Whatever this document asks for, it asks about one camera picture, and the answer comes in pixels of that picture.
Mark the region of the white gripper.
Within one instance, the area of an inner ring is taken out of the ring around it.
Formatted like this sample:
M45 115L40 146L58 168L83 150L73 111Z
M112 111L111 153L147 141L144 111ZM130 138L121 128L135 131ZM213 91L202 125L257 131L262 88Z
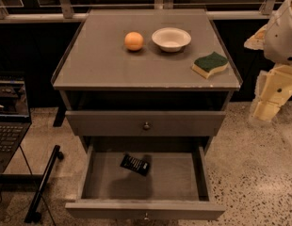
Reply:
M263 50L267 26L263 25L245 42L244 47L251 50ZM292 66L276 64L267 74L260 101L253 116L261 121L271 121L292 96Z

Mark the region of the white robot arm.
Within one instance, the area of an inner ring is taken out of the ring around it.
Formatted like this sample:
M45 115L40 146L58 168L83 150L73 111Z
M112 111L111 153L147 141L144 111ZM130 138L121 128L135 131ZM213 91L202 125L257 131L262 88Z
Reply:
M271 121L292 96L292 0L284 0L267 24L244 42L244 47L262 50L274 63L258 77L257 104L252 115Z

